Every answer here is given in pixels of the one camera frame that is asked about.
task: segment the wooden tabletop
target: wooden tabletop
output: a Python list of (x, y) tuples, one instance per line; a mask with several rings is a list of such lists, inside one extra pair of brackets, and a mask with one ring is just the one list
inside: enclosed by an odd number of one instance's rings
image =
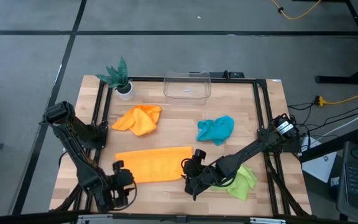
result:
[[(131, 131), (115, 131), (109, 129), (106, 147), (102, 150), (100, 167), (107, 175), (112, 174), (111, 164), (115, 153), (157, 149), (163, 147), (193, 146), (193, 150), (206, 151), (204, 164), (210, 163), (222, 155), (233, 154), (257, 139), (256, 130), (259, 127), (254, 92), (251, 84), (212, 83), (211, 96), (205, 105), (169, 105), (163, 95), (162, 82), (132, 82), (136, 96), (131, 101), (122, 101), (114, 92), (109, 114), (109, 126), (135, 105), (159, 105), (162, 107), (157, 129), (150, 134), (135, 136)], [(270, 104), (273, 117), (287, 113), (287, 102), (280, 80), (267, 80)], [(75, 106), (76, 115), (84, 123), (90, 124), (93, 114), (99, 80), (95, 76), (85, 75), (80, 94)], [(104, 88), (101, 120), (107, 88)], [(262, 90), (259, 90), (260, 101), (266, 121), (266, 112)], [(231, 116), (234, 130), (229, 139), (220, 146), (212, 142), (199, 142), (197, 122), (202, 119), (216, 119), (224, 115)], [(295, 200), (302, 208), (311, 213), (305, 181), (299, 161), (290, 153), (281, 154), (285, 183)], [(138, 184), (138, 194), (135, 202), (121, 213), (149, 214), (188, 214), (188, 215), (234, 215), (234, 216), (271, 216), (272, 209), (269, 198), (269, 188), (263, 154), (260, 153), (244, 163), (251, 167), (258, 178), (254, 190), (250, 190), (248, 200), (243, 202), (227, 194), (226, 191), (208, 189), (193, 201), (191, 195), (184, 192), (185, 180), (173, 182)], [(50, 208), (58, 207), (77, 183), (76, 169), (69, 156), (64, 156), (57, 175)], [(281, 195), (278, 187), (276, 196), (278, 209), (283, 213)], [(92, 211), (97, 212), (93, 203)]]

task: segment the transparent bin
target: transparent bin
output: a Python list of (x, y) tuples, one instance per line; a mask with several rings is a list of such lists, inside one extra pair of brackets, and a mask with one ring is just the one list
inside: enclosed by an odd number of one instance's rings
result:
[(211, 95), (211, 75), (168, 71), (164, 76), (164, 95), (169, 104), (204, 105)]

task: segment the yellow cable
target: yellow cable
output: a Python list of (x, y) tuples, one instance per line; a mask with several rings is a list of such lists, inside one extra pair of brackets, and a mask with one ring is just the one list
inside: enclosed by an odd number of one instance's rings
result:
[[(274, 0), (271, 0), (276, 6), (277, 9), (280, 9), (281, 7), (277, 4), (277, 2), (275, 2)], [(291, 19), (291, 20), (295, 20), (295, 19), (299, 19), (307, 14), (309, 14), (309, 12), (311, 12), (319, 3), (321, 2), (321, 0), (319, 0), (318, 2), (316, 2), (316, 4), (314, 4), (309, 10), (307, 10), (305, 13), (303, 13), (300, 16), (296, 16), (296, 17), (289, 17), (284, 13), (284, 9), (282, 9), (280, 12), (287, 18), (287, 19)]]
[(327, 101), (324, 100), (324, 104), (336, 105), (336, 104), (348, 102), (348, 101), (353, 100), (353, 99), (356, 99), (356, 98), (358, 98), (358, 95), (357, 95), (357, 96), (350, 97), (349, 99), (346, 99), (346, 100), (338, 101), (338, 102), (327, 102)]

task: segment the blue cloth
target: blue cloth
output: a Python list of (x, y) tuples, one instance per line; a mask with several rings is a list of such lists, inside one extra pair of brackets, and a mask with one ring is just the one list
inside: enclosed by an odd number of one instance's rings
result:
[(219, 146), (233, 132), (234, 120), (229, 116), (223, 116), (215, 121), (199, 121), (198, 128), (201, 130), (197, 135), (198, 141), (212, 140), (215, 145)]

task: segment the orange cloth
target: orange cloth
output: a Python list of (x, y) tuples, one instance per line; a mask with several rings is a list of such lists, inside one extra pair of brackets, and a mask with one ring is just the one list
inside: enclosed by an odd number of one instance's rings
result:
[(183, 175), (180, 162), (192, 155), (191, 146), (171, 147), (117, 153), (116, 161), (124, 161), (136, 183), (165, 182), (180, 179)]
[(161, 107), (154, 105), (137, 105), (130, 109), (111, 127), (114, 130), (125, 131), (128, 128), (137, 136), (149, 133), (157, 128)]

